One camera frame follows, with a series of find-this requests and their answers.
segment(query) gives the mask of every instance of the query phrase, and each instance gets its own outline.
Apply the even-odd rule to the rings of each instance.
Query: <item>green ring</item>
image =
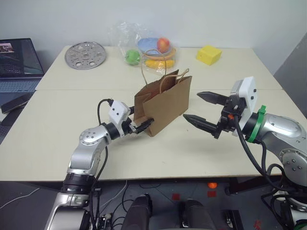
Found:
[[[264,114],[265,114],[265,108],[266,106],[265,105],[262,105],[261,108],[258,110],[258,119],[257,119],[257,122],[255,124],[255,127],[248,139],[248,142],[250,143],[253,143],[253,141],[255,140],[257,134],[258,134],[258,131],[260,129],[260,126],[263,122],[263,119],[264,119]]]

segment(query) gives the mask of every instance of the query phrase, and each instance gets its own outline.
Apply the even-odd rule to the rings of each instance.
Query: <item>laptop screen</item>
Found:
[[[30,38],[0,40],[0,78],[42,78],[44,71]]]

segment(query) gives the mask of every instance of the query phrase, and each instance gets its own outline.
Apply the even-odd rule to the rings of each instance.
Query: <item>black phone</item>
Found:
[[[17,97],[14,100],[11,100],[10,102],[3,104],[1,106],[2,113],[6,114],[6,113],[18,108],[18,107],[21,107],[21,106],[27,104],[27,102],[30,100],[32,95],[33,95],[33,93],[29,92],[29,93],[26,93],[26,94],[24,94],[20,97]]]

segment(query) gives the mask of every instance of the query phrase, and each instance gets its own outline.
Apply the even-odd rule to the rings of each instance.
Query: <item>white table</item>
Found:
[[[62,181],[79,134],[97,125],[99,100],[112,97],[133,105],[137,90],[40,90],[24,108],[0,145],[0,181]],[[187,114],[216,123],[222,106],[203,101],[191,90]],[[229,95],[229,90],[214,92]],[[307,121],[283,90],[258,90],[256,108]],[[103,121],[108,106],[101,109]],[[261,147],[249,144],[257,160]],[[237,137],[223,132],[218,140],[182,116],[154,138],[129,135],[109,146],[109,159],[100,179],[214,177],[257,175]],[[268,153],[267,165],[279,160]]]
[[[123,61],[115,47],[106,47],[107,59],[89,70],[70,68],[64,61],[66,46],[36,87],[37,90],[134,90],[144,86],[140,67]],[[220,60],[208,66],[196,59],[199,48],[181,48],[175,68],[190,69],[192,90],[229,90],[236,80],[254,76],[258,89],[282,89],[252,49],[222,49]],[[148,82],[161,77],[145,71]]]

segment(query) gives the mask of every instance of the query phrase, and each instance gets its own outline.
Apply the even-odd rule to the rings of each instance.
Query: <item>yellow sponge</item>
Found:
[[[221,53],[220,49],[213,46],[204,46],[197,52],[196,59],[210,66],[220,59]]]

